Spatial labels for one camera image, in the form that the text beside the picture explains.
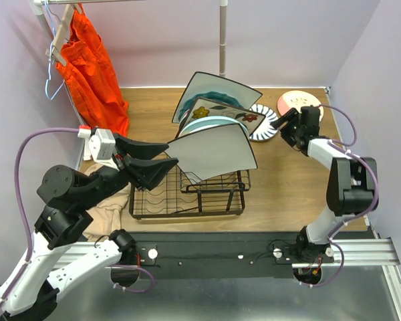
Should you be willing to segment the pink and cream round plate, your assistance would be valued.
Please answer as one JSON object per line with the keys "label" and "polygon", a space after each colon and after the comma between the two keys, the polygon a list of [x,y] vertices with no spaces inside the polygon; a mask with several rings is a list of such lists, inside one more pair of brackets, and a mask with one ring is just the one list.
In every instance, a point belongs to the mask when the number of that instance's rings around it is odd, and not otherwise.
{"label": "pink and cream round plate", "polygon": [[291,108],[295,108],[301,112],[304,106],[318,107],[320,111],[319,120],[323,118],[323,107],[320,107],[321,102],[313,95],[301,90],[291,90],[285,92],[277,101],[277,110],[280,116],[283,116]]}

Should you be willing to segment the blue striped round plate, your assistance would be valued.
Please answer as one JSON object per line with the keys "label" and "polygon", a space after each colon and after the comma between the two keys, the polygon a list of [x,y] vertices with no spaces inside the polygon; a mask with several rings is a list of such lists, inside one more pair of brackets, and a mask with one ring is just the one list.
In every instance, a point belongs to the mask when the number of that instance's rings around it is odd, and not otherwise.
{"label": "blue striped round plate", "polygon": [[251,111],[258,112],[265,116],[265,119],[259,125],[259,127],[252,133],[249,137],[250,141],[253,142],[265,142],[273,138],[277,130],[271,125],[272,122],[275,122],[278,119],[278,115],[275,111],[270,109],[267,106],[261,104],[254,104],[250,107]]}

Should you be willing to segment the grey square plate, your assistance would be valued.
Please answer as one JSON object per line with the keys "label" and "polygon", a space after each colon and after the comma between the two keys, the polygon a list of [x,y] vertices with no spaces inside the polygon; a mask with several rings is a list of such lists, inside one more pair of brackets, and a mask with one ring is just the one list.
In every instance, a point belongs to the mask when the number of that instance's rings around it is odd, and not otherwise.
{"label": "grey square plate", "polygon": [[165,151],[193,183],[236,171],[257,169],[249,139],[238,124],[200,130],[176,138]]}

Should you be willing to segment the watermelon round plate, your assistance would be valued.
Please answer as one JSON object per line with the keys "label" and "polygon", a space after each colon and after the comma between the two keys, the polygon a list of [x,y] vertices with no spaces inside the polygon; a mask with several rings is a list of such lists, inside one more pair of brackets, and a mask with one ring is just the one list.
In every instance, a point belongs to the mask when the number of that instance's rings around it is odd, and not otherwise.
{"label": "watermelon round plate", "polygon": [[204,118],[200,118],[198,120],[195,120],[191,122],[190,124],[187,124],[179,134],[177,134],[177,138],[184,136],[186,134],[190,134],[191,132],[196,132],[201,129],[206,129],[206,128],[212,128],[215,126],[224,126],[228,124],[238,124],[241,126],[243,129],[244,133],[246,136],[249,136],[249,131],[247,128],[241,124],[238,120],[235,120],[233,118],[229,118],[226,116],[207,116]]}

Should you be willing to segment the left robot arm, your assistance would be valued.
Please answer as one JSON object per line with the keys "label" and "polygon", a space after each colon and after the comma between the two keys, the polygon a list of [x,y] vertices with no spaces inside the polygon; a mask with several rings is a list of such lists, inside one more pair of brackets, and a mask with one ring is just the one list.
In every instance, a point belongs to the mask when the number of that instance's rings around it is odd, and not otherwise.
{"label": "left robot arm", "polygon": [[152,190],[177,164],[162,158],[164,143],[130,140],[111,130],[81,126],[91,158],[100,165],[85,175],[65,165],[51,167],[37,190],[45,206],[34,225],[26,225],[27,250],[0,285],[0,320],[44,320],[58,302],[97,271],[121,268],[143,273],[135,239],[124,229],[62,268],[59,259],[92,223],[89,210],[132,185]]}

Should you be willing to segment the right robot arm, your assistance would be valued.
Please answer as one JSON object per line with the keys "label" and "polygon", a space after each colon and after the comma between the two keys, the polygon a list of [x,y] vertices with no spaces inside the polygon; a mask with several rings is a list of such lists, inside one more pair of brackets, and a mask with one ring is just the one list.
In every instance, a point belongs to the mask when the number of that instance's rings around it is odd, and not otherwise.
{"label": "right robot arm", "polygon": [[349,143],[320,135],[320,114],[319,106],[291,108],[271,123],[289,146],[329,171],[325,209],[287,247],[301,262],[325,254],[349,222],[375,211],[379,201],[375,159],[352,153]]}

